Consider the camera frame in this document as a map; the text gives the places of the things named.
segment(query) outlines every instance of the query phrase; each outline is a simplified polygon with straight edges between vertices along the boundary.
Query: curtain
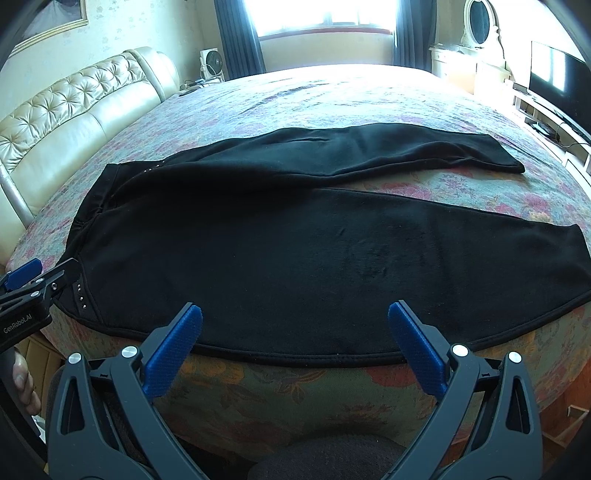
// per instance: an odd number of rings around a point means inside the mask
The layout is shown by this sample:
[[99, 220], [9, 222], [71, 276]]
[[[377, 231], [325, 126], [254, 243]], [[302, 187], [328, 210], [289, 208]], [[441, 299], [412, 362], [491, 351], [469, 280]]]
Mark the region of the curtain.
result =
[[261, 43], [244, 0], [214, 0], [230, 80], [265, 73]]
[[397, 0], [394, 65], [431, 71], [437, 0]]

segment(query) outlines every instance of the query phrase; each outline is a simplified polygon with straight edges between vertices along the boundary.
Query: fan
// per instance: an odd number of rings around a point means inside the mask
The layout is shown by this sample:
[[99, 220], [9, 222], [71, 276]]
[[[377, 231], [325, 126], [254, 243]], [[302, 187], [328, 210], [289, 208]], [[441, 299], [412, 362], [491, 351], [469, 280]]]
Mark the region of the fan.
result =
[[222, 56], [217, 51], [217, 48], [202, 50], [200, 52], [200, 59], [201, 77], [204, 80], [218, 78], [223, 81]]

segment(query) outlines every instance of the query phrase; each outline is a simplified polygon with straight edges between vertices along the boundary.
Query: tufted headboard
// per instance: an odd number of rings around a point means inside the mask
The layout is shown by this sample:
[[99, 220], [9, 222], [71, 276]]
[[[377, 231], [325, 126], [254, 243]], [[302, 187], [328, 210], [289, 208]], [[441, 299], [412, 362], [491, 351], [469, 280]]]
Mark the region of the tufted headboard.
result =
[[0, 265], [52, 195], [178, 86], [166, 55], [126, 50], [58, 80], [0, 122]]

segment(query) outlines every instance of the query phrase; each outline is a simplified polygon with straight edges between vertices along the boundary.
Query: picture frame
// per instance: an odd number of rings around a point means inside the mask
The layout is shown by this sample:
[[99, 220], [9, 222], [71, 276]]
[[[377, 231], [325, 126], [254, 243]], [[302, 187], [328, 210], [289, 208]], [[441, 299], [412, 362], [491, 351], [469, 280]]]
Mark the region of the picture frame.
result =
[[[53, 24], [55, 26], [46, 30], [40, 32], [35, 30]], [[10, 56], [41, 40], [84, 25], [88, 25], [86, 0], [52, 0], [37, 14], [29, 29], [25, 32], [23, 40], [14, 47]]]

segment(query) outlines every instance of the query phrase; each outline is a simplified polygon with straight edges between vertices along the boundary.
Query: sunlight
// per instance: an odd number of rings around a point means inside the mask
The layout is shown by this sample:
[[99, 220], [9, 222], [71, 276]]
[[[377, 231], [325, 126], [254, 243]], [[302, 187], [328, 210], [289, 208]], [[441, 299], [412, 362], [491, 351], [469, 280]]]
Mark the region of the sunlight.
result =
[[531, 55], [531, 71], [546, 82], [552, 75], [552, 53], [550, 48], [540, 43], [533, 43]]
[[246, 0], [246, 6], [260, 37], [315, 26], [396, 26], [395, 0]]
[[552, 85], [563, 92], [566, 87], [566, 56], [558, 50], [552, 54]]

